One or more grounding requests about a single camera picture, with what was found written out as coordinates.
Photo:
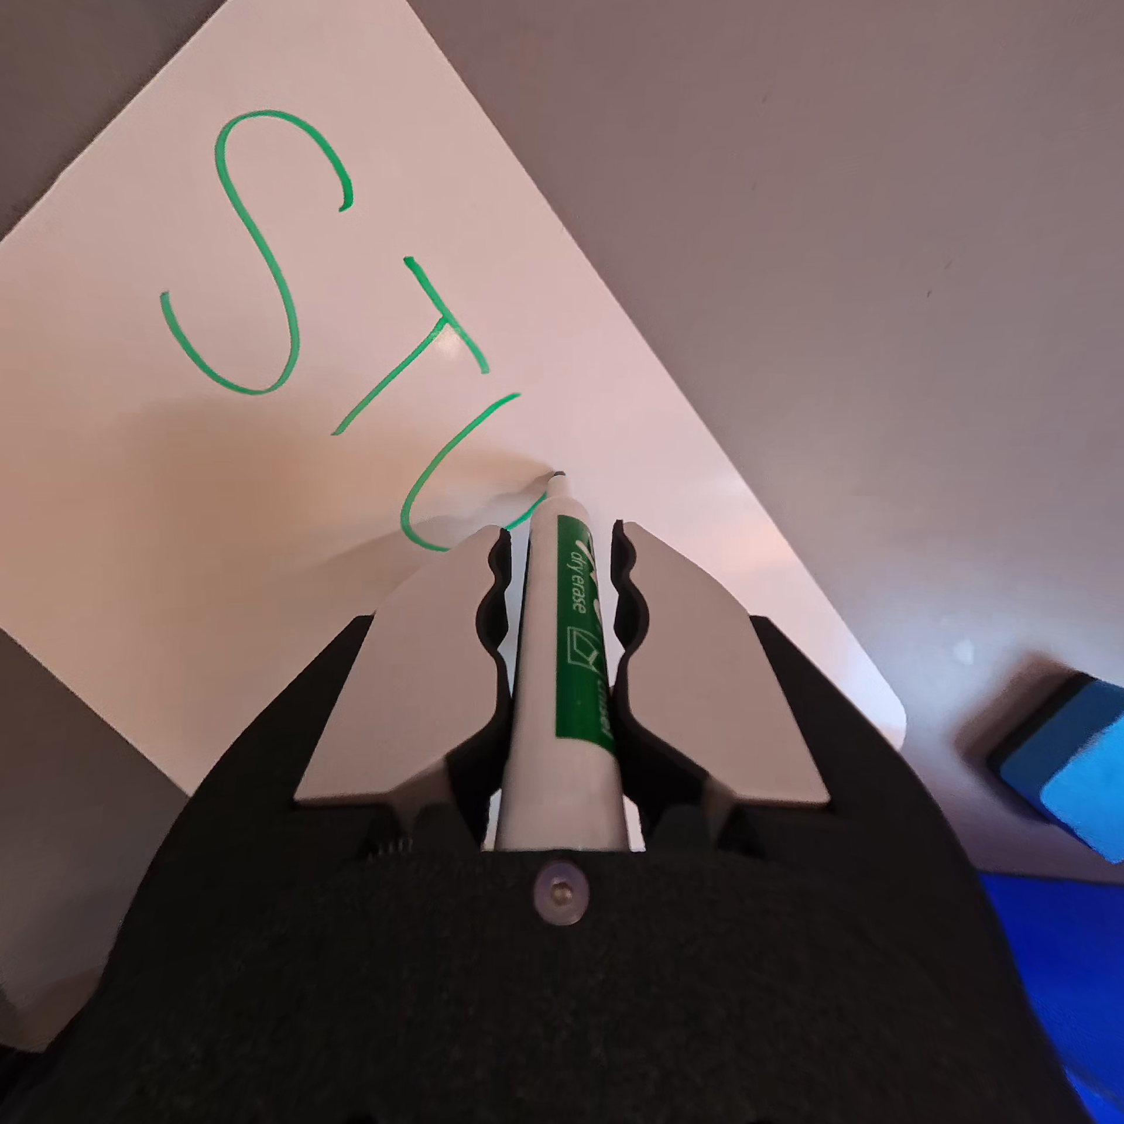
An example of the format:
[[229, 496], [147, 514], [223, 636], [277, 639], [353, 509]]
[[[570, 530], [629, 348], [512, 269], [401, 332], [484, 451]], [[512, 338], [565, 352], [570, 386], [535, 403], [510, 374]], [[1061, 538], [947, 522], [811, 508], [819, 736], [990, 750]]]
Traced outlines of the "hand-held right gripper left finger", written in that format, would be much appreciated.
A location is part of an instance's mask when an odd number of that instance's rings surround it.
[[296, 791], [298, 806], [387, 803], [403, 825], [451, 803], [472, 831], [511, 738], [511, 536], [484, 528], [376, 609]]

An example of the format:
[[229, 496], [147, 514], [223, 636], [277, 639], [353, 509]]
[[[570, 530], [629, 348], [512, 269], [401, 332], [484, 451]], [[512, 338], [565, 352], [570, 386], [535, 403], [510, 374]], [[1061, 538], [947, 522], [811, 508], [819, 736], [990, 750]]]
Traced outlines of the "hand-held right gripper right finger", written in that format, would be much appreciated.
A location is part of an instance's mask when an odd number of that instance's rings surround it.
[[639, 524], [613, 526], [611, 695], [625, 795], [641, 829], [696, 809], [720, 831], [737, 806], [823, 810], [831, 798], [748, 611]]

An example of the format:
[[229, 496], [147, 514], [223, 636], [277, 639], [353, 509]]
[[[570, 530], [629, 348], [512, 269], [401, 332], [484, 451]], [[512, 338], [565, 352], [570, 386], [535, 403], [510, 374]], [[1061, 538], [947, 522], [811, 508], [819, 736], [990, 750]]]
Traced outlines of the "green whiteboard marker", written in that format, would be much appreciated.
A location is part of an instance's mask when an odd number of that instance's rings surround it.
[[528, 521], [498, 852], [629, 850], [595, 545], [555, 473]]

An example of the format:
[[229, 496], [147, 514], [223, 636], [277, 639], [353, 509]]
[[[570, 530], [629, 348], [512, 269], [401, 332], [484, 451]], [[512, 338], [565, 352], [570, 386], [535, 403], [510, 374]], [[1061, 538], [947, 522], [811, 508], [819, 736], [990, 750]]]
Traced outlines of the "blue whiteboard eraser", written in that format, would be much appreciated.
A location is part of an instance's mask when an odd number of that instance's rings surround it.
[[1122, 690], [1074, 672], [987, 755], [1040, 818], [1122, 862]]

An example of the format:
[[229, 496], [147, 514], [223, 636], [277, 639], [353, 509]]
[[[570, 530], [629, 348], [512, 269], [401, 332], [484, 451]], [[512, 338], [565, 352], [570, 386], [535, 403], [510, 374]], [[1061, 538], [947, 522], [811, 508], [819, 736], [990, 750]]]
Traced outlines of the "white whiteboard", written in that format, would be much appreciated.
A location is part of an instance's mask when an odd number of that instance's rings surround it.
[[3, 240], [3, 631], [191, 793], [550, 471], [904, 708], [407, 3], [229, 3]]

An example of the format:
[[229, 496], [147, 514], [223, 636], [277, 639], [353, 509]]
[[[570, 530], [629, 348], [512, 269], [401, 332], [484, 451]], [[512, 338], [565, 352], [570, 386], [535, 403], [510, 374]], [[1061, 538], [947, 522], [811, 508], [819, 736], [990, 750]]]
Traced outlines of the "blue storage bin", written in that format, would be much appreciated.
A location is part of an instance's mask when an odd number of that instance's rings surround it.
[[1094, 1122], [1122, 1122], [1122, 889], [981, 874], [1023, 988]]

